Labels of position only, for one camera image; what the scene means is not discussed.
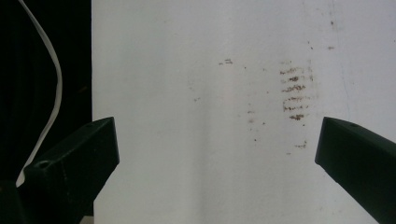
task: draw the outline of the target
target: dark stain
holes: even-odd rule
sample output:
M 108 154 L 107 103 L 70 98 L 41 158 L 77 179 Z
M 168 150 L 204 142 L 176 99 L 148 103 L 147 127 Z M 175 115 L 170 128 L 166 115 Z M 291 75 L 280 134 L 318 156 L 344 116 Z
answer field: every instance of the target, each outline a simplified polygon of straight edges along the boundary
M 300 105 L 300 106 L 285 106 L 285 105 L 283 105 L 283 111 L 287 111 L 287 110 L 293 111 L 293 110 L 298 110 L 298 109 L 302 110 L 302 109 L 304 109 L 304 107 L 302 105 Z
M 295 120 L 300 120 L 304 118 L 304 115 L 299 114 L 299 115 L 292 115 L 290 116 L 291 119 L 295 119 Z
M 293 67 L 293 68 L 291 68 L 289 70 L 280 71 L 279 74 L 281 76 L 282 75 L 290 75 L 290 74 L 293 74 L 293 73 L 297 72 L 297 70 L 301 70 L 302 72 L 304 72 L 304 69 L 301 68 L 301 67 Z
M 299 145 L 299 146 L 295 146 L 295 147 L 297 147 L 297 148 L 306 148 L 306 140 L 304 141 L 303 145 Z
M 305 89 L 305 85 L 294 85 L 292 87 L 288 87 L 287 89 L 283 90 L 282 92 L 302 91 L 304 89 Z
M 286 102 L 286 101 L 293 101 L 293 102 L 301 102 L 302 100 L 310 100 L 311 99 L 311 97 L 308 97 L 308 96 L 297 96 L 297 97 L 290 97 L 289 99 L 287 99 L 287 100 L 285 100 L 284 102 Z
M 298 77 L 291 77 L 291 78 L 289 78 L 289 81 L 294 81 L 294 82 L 296 82 L 296 81 L 298 81 Z

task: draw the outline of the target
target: white wire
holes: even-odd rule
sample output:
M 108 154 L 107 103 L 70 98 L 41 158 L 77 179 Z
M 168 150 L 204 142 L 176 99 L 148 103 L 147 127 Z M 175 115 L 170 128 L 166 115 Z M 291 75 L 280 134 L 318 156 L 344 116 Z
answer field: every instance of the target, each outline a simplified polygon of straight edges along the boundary
M 54 104 L 52 112 L 49 116 L 49 121 L 47 122 L 46 126 L 44 127 L 43 131 L 41 132 L 41 134 L 37 140 L 37 143 L 35 144 L 35 148 L 33 149 L 32 153 L 30 154 L 29 159 L 24 164 L 24 166 L 20 172 L 20 175 L 18 176 L 17 187 L 19 187 L 24 182 L 23 169 L 32 162 L 33 158 L 35 157 L 35 154 L 37 153 L 37 151 L 40 148 L 41 144 L 43 143 L 45 137 L 47 136 L 47 133 L 49 132 L 50 127 L 52 126 L 53 122 L 56 120 L 56 117 L 58 116 L 59 109 L 61 108 L 62 85 L 63 85 L 61 66 L 59 65 L 58 56 L 56 55 L 55 49 L 53 48 L 49 37 L 47 36 L 46 32 L 41 27 L 40 23 L 38 23 L 37 19 L 35 18 L 33 13 L 30 11 L 29 7 L 26 6 L 26 4 L 23 2 L 23 0 L 19 0 L 19 2 L 25 9 L 26 13 L 29 15 L 33 24 L 35 25 L 35 28 L 37 29 L 38 33 L 40 34 L 41 39 L 43 40 L 44 45 L 46 46 L 46 48 L 49 52 L 49 56 L 51 57 L 53 63 L 55 64 L 56 76 L 58 78 L 58 82 L 56 84 L 55 104 Z

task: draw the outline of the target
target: black object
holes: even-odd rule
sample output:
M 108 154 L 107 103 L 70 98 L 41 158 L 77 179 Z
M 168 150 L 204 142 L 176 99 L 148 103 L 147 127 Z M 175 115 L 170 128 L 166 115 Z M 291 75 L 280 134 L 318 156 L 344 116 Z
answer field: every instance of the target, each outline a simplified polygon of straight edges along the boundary
M 46 31 L 64 81 L 60 112 L 37 156 L 92 121 L 90 0 L 24 0 Z M 18 0 L 0 0 L 0 180 L 16 181 L 53 108 L 56 71 Z
M 396 222 L 396 144 L 357 124 L 324 118 L 315 162 L 379 223 Z
M 114 119 L 89 123 L 0 182 L 0 224 L 78 224 L 119 163 Z

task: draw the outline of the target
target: white sheet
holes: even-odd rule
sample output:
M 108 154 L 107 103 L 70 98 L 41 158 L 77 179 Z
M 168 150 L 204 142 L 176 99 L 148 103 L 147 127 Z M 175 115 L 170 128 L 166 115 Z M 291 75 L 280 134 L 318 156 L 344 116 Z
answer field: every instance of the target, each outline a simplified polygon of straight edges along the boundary
M 396 140 L 394 1 L 92 1 L 96 224 L 375 223 L 314 163 L 324 116 Z

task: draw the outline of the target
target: smudge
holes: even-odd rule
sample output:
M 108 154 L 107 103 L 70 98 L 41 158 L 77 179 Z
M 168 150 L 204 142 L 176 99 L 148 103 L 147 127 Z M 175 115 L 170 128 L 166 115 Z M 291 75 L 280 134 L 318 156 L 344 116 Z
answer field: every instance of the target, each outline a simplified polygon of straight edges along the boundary
M 299 146 L 295 146 L 295 147 L 297 147 L 297 148 L 306 148 L 306 140 L 304 141 L 303 145 L 299 145 Z
M 292 116 L 290 116 L 289 118 L 295 119 L 295 120 L 300 120 L 300 119 L 303 119 L 303 118 L 304 118 L 304 115 L 303 115 L 303 114 L 292 115 Z
M 288 87 L 287 89 L 283 90 L 282 92 L 302 91 L 304 89 L 305 89 L 305 85 L 294 85 L 292 87 Z
M 302 73 L 304 73 L 304 69 L 303 68 L 301 68 L 301 67 L 292 67 L 292 68 L 290 68 L 288 70 L 279 71 L 279 74 L 281 76 L 290 75 L 290 74 L 293 74 L 293 73 L 297 72 L 298 70 L 300 70 Z

